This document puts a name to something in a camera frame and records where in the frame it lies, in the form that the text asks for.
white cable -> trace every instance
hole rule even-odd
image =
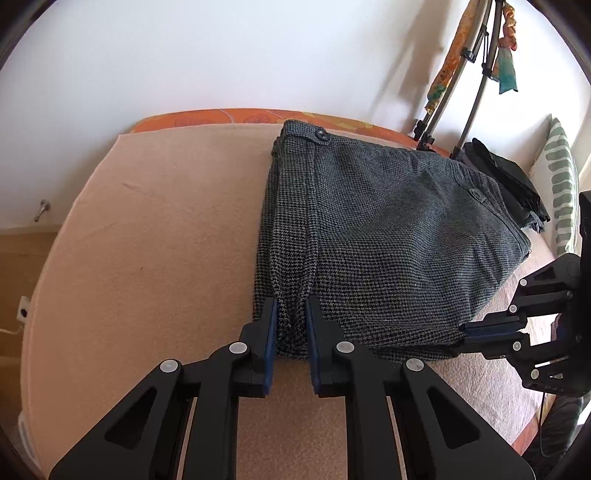
[[[6,333],[7,335],[18,335],[21,332],[22,332],[22,325],[18,328],[18,330],[16,332],[13,332],[12,330],[5,330],[3,328],[0,328],[0,333]]]

metal clothes rack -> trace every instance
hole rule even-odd
[[[417,150],[430,150],[430,145],[433,145],[435,142],[435,139],[433,138],[433,131],[437,127],[439,120],[441,120],[441,116],[443,115],[443,112],[445,111],[447,104],[453,95],[460,76],[462,76],[464,68],[466,67],[466,63],[475,63],[476,56],[478,55],[478,51],[480,50],[483,40],[486,40],[489,37],[486,26],[488,24],[488,19],[491,16],[493,2],[495,3],[495,19],[492,27],[492,33],[490,34],[490,46],[488,48],[488,53],[486,52],[485,41],[486,61],[482,64],[482,80],[480,81],[480,88],[476,94],[476,99],[474,100],[472,111],[468,116],[466,126],[464,127],[460,139],[450,154],[450,158],[457,158],[458,153],[460,153],[460,150],[464,146],[466,138],[470,134],[470,130],[474,124],[480,104],[482,103],[482,97],[484,95],[487,81],[492,76],[492,68],[499,46],[499,36],[501,33],[501,21],[503,18],[505,0],[479,0],[472,29],[468,35],[466,44],[461,53],[460,61],[457,65],[456,71],[452,76],[452,79],[450,80],[445,94],[441,98],[441,101],[439,102],[439,105],[437,105],[437,108],[434,110],[433,114],[429,114],[427,112],[425,117],[417,122],[417,125],[414,129],[414,139],[418,141]]]

black folded clothing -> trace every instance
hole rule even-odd
[[[534,185],[517,163],[491,153],[477,138],[464,145],[463,153],[465,164],[497,181],[505,206],[517,225],[537,232],[544,230],[544,222],[550,221],[548,212]]]

white wall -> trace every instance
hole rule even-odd
[[[159,113],[304,110],[409,132],[467,0],[57,0],[0,72],[0,228],[41,198],[61,223],[116,136]],[[527,162],[557,115],[575,139],[590,88],[551,25],[514,0],[519,93],[487,90],[473,134]],[[478,88],[469,65],[436,131],[451,148]]]

bed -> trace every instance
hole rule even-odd
[[[43,474],[162,359],[203,359],[250,320],[270,145],[287,118],[414,146],[364,122],[263,109],[161,115],[121,135],[74,203],[31,303],[22,400]],[[506,309],[519,279],[553,260],[528,236],[530,256],[480,317]],[[530,322],[533,343],[550,340],[551,321]],[[504,359],[431,366],[525,450],[541,394]],[[304,362],[280,360],[270,398],[241,401],[238,442],[238,478],[346,476],[343,403],[313,395]]]

